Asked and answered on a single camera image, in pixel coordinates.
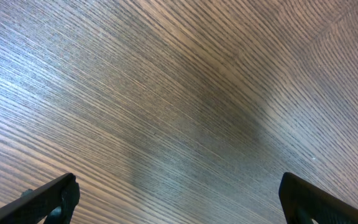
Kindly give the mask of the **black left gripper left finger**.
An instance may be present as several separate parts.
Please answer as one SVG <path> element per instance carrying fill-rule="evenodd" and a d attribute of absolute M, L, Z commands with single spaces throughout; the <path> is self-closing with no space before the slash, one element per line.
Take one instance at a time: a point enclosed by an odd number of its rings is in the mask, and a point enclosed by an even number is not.
<path fill-rule="evenodd" d="M 0 224 L 70 223 L 80 199 L 76 176 L 67 173 L 0 208 Z"/>

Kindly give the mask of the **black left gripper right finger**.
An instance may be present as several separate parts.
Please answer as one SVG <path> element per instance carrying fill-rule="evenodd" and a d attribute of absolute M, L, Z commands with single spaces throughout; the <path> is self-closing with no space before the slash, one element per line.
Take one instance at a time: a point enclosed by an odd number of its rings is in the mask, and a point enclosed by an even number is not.
<path fill-rule="evenodd" d="M 278 194 L 288 224 L 358 224 L 358 209 L 290 172 Z"/>

